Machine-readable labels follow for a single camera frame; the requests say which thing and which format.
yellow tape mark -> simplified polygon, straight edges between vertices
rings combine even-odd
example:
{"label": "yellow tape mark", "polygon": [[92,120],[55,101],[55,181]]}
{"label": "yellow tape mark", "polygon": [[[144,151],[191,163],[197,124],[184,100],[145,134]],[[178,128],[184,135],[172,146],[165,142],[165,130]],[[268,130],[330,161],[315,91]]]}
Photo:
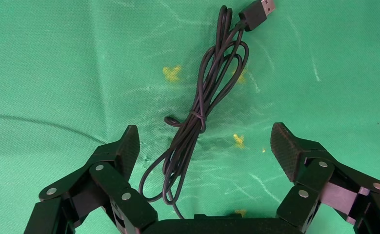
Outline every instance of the yellow tape mark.
{"label": "yellow tape mark", "polygon": [[234,141],[236,142],[236,147],[244,149],[244,136],[238,136],[237,134],[233,135]]}
{"label": "yellow tape mark", "polygon": [[240,214],[241,217],[244,218],[244,217],[246,217],[247,210],[245,210],[245,209],[242,209],[242,210],[235,210],[234,213],[236,213],[236,214]]}
{"label": "yellow tape mark", "polygon": [[239,79],[237,79],[237,83],[242,83],[242,84],[246,83],[246,78],[244,77],[244,75],[246,74],[246,72],[247,72],[247,69],[244,69],[244,70],[241,72],[241,74],[240,74],[240,76],[239,76]]}
{"label": "yellow tape mark", "polygon": [[165,79],[169,82],[176,82],[179,80],[178,78],[178,73],[181,71],[181,66],[178,65],[176,66],[175,68],[173,69],[170,69],[168,67],[164,67],[162,69],[162,72],[164,73],[165,75]]}

metal screw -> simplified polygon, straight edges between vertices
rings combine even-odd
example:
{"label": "metal screw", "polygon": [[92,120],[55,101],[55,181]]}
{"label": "metal screw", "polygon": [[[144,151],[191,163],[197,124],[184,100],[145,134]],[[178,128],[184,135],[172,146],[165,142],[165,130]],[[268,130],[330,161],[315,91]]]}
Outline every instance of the metal screw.
{"label": "metal screw", "polygon": [[46,194],[47,195],[52,195],[52,194],[54,194],[55,192],[56,192],[56,188],[50,188],[50,189],[48,189],[48,191],[46,191]]}
{"label": "metal screw", "polygon": [[321,166],[321,167],[328,167],[328,164],[326,162],[320,161],[319,162],[319,166]]}
{"label": "metal screw", "polygon": [[376,189],[379,189],[379,190],[380,190],[380,184],[379,184],[379,183],[374,183],[374,187],[375,187]]}
{"label": "metal screw", "polygon": [[130,193],[124,193],[121,197],[124,201],[128,200],[131,198],[131,194]]}
{"label": "metal screw", "polygon": [[103,165],[98,165],[96,168],[95,168],[95,170],[97,170],[97,171],[100,171],[100,170],[102,170],[103,169]]}
{"label": "metal screw", "polygon": [[299,190],[299,195],[304,198],[309,197],[309,193],[307,193],[305,190]]}

usb cable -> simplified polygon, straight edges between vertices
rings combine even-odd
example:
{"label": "usb cable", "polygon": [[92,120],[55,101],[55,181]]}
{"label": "usb cable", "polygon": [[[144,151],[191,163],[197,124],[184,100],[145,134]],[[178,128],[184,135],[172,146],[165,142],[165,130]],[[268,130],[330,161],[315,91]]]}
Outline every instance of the usb cable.
{"label": "usb cable", "polygon": [[[144,196],[148,202],[154,202],[162,198],[167,205],[173,206],[180,218],[184,219],[177,208],[176,202],[180,196],[197,138],[206,129],[208,115],[230,92],[246,66],[249,48],[245,42],[241,41],[243,33],[257,28],[274,9],[275,4],[273,0],[256,0],[239,12],[240,21],[236,23],[233,29],[230,29],[232,9],[226,6],[221,7],[217,23],[216,44],[207,50],[201,60],[197,91],[191,111],[183,122],[172,117],[165,117],[164,121],[167,124],[179,129],[170,147],[148,167],[141,178],[139,193],[144,196],[143,188],[147,177],[164,160],[162,167],[162,173],[164,174],[162,191],[154,197],[148,198]],[[244,57],[237,54],[237,49],[240,46],[244,48]],[[230,48],[231,52],[226,54],[226,51]],[[213,99],[233,59],[236,59],[238,62],[236,71]],[[171,188],[177,180],[177,189],[173,195]]]}

usb connector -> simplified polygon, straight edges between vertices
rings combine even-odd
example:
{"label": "usb connector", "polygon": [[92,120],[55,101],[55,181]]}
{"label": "usb connector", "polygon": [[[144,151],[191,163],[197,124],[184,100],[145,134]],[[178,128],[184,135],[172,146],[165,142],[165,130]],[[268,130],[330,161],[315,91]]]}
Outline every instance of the usb connector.
{"label": "usb connector", "polygon": [[273,0],[256,0],[252,2],[239,13],[240,20],[245,24],[245,31],[250,32],[257,28],[275,8]]}
{"label": "usb connector", "polygon": [[275,2],[273,0],[261,0],[261,5],[263,6],[266,16],[268,16],[276,8]]}

green cloth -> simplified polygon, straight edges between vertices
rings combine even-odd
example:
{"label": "green cloth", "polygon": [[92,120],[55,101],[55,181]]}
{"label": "green cloth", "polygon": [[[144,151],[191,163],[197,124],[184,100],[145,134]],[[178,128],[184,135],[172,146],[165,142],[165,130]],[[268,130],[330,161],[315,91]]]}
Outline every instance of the green cloth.
{"label": "green cloth", "polygon": [[[246,71],[198,140],[178,201],[185,217],[274,217],[292,187],[269,145],[279,121],[380,179],[380,1],[275,1],[245,34]],[[164,116],[188,114],[219,8],[249,2],[1,0],[0,233],[22,233],[41,189],[128,124],[140,132],[137,188],[177,130]],[[160,183],[157,168],[146,195]],[[152,205],[160,219],[177,218]],[[117,230],[98,209],[77,232]],[[322,205],[308,233],[353,231]]]}

